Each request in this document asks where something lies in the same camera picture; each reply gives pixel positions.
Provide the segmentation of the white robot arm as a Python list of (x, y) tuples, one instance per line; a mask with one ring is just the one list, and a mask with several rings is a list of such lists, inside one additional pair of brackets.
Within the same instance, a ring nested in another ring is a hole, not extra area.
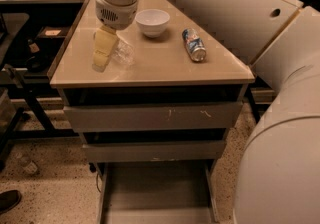
[[(220, 46), (191, 69), (166, 62), (115, 72), (120, 86), (205, 85), (260, 76), (276, 92), (241, 160), (235, 224), (319, 224), (319, 14), (298, 0), (167, 0)], [(96, 0), (110, 51), (138, 0)]]

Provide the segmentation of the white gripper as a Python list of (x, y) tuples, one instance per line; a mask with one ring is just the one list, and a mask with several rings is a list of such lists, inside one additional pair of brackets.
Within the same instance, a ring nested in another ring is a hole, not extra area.
[(98, 28), (94, 34), (93, 67), (97, 71), (104, 71), (119, 43), (115, 30), (124, 30), (132, 24), (137, 7), (137, 1), (119, 6), (106, 0), (96, 0), (96, 16), (105, 25)]

